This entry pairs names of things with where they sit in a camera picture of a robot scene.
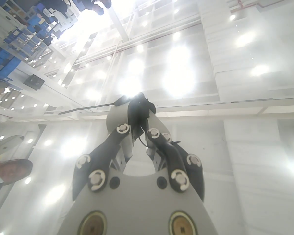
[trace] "black speaker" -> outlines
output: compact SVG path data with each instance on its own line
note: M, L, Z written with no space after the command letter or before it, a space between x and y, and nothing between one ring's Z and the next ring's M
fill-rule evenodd
M44 80L39 78L36 75L31 75L30 77L27 78L27 80L24 82L25 85L28 87L31 87L34 90L38 90L41 88L41 86L44 84Z

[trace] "brass disc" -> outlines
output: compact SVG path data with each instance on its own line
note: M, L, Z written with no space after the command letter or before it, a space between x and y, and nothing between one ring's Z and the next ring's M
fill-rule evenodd
M105 235L107 231L107 221L101 212L88 214L80 226L79 235Z

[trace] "robotic hand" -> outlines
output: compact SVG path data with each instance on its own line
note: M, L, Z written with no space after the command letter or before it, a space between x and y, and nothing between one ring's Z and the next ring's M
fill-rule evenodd
M172 141L155 113L143 93L114 103L107 116L108 138L76 162L75 203L58 235L217 235L203 206L200 159ZM143 133L156 173L124 175Z

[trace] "black wire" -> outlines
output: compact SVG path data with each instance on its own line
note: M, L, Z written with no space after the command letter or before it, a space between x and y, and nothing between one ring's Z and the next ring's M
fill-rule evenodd
M140 140L140 142L141 142L145 147L148 148L148 146L147 146L146 144L143 143L143 141L141 140L140 136L138 137L138 139Z
M60 112L58 115L63 115L63 114L71 113L71 112L78 111L78 110L91 109L91 108L97 108L97 107L102 107L102 106L111 106L111 105L114 105L114 103L103 104L103 105L98 105L98 106L79 107L79 108L71 109L68 111Z

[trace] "gray machine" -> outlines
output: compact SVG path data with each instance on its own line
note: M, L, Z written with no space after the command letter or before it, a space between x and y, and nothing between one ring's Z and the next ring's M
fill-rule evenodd
M172 141L155 113L142 93L114 103L108 138L76 162L74 204L58 235L217 235L203 206L200 159ZM156 173L124 175L134 141L143 133Z

